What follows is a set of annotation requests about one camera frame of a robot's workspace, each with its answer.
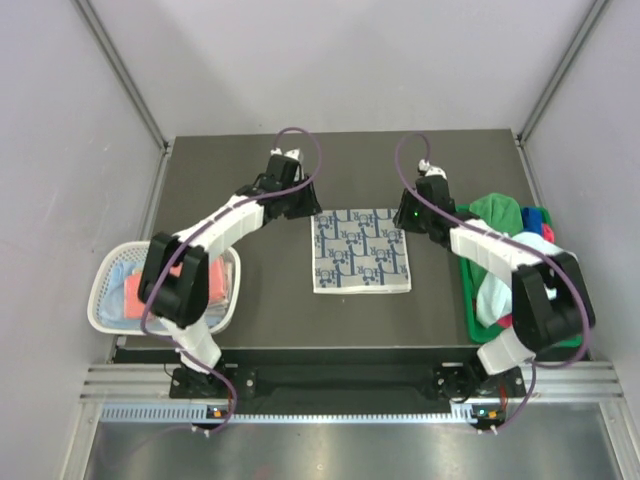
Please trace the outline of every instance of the green basket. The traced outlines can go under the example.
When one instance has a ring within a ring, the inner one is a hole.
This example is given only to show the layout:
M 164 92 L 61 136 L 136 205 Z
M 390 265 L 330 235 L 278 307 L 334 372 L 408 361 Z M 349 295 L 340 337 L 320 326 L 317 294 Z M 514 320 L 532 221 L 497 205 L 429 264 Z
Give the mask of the green basket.
M 551 226 L 551 215 L 546 208 L 534 207 L 540 210 L 542 213 L 542 219 L 544 223 Z M 458 211 L 468 211 L 469 205 L 459 205 Z M 466 258 L 460 257 L 460 275 L 462 276 L 462 294 L 464 297 L 464 309 L 467 320 L 467 328 L 469 329 L 469 336 L 471 340 L 476 343 L 487 343 L 496 338 L 504 328 L 500 325 L 491 325 L 489 328 L 485 328 L 480 322 L 476 320 L 476 313 L 473 311 L 473 288 L 471 285 L 471 273 L 469 271 L 470 261 Z M 565 340 L 558 343 L 559 347 L 579 347 L 582 343 L 582 336 L 578 335 L 571 340 Z

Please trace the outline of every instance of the light blue cloth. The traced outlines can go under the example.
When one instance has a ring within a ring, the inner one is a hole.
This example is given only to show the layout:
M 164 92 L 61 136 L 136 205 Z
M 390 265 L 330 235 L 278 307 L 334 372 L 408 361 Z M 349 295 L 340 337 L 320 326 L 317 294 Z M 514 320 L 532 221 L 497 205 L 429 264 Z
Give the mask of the light blue cloth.
M 98 314 L 103 326 L 118 330 L 140 330 L 140 322 L 132 318 L 124 317 L 124 281 L 133 274 L 136 269 L 142 269 L 144 265 L 138 262 L 123 261 L 114 265 L 107 281 L 107 292 L 100 302 Z M 205 315 L 209 328 L 215 327 L 222 321 L 223 316 Z M 158 321 L 148 322 L 149 330 L 165 331 L 164 326 Z
M 390 208 L 329 210 L 311 222 L 315 293 L 411 290 L 404 232 Z
M 541 253 L 555 255 L 563 250 L 547 242 L 537 233 L 522 232 L 513 237 L 516 242 L 535 248 Z M 556 298 L 556 290 L 547 288 L 547 296 L 553 300 Z M 478 297 L 476 298 L 476 318 L 484 327 L 490 327 L 505 315 L 512 311 L 511 289 L 492 273 L 484 278 Z

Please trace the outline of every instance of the patterned cloth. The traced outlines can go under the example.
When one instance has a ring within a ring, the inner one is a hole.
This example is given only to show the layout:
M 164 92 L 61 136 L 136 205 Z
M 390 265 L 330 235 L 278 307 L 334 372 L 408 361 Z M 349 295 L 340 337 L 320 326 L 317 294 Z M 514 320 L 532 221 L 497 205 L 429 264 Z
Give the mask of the patterned cloth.
M 402 293 L 411 290 L 404 232 L 396 210 L 329 210 L 311 222 L 314 293 Z

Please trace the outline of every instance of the white backdrop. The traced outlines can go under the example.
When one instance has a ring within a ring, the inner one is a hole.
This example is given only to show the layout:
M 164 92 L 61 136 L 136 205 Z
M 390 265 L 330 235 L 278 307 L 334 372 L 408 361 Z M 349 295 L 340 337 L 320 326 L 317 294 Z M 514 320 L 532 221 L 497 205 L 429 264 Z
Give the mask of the white backdrop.
M 560 240 L 575 250 L 640 425 L 640 4 L 606 12 L 528 144 Z
M 55 478 L 90 362 L 104 255 L 135 239 L 159 150 L 69 0 L 0 29 L 0 477 Z
M 164 135 L 519 130 L 590 0 L 93 0 Z

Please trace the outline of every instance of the white laundry basket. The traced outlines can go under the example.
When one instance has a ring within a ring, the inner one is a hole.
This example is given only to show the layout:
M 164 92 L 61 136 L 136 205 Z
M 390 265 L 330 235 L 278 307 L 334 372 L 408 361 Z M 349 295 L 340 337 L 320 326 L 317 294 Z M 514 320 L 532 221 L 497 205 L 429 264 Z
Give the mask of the white laundry basket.
M 109 252 L 102 261 L 100 269 L 96 274 L 96 278 L 93 281 L 91 294 L 89 295 L 89 304 L 87 306 L 87 316 L 93 328 L 100 332 L 114 335 L 144 335 L 140 330 L 140 322 L 134 319 L 128 320 L 128 322 L 131 322 L 131 328 L 113 328 L 105 325 L 104 320 L 100 316 L 100 306 L 105 299 L 107 286 L 114 267 L 123 261 L 144 264 L 148 250 L 148 241 L 123 243 L 111 250 L 111 252 Z M 233 316 L 233 312 L 236 309 L 236 303 L 238 302 L 238 291 L 240 290 L 240 257 L 238 256 L 238 252 L 233 248 L 229 248 L 222 255 L 224 257 L 225 264 L 231 264 L 232 266 L 232 287 L 225 316 L 220 322 L 209 329 L 212 334 L 220 333 L 229 325 L 229 322 L 231 322 L 231 317 Z M 158 335 L 169 335 L 169 332 L 162 327 L 160 322 L 153 323 L 154 333 L 157 333 Z

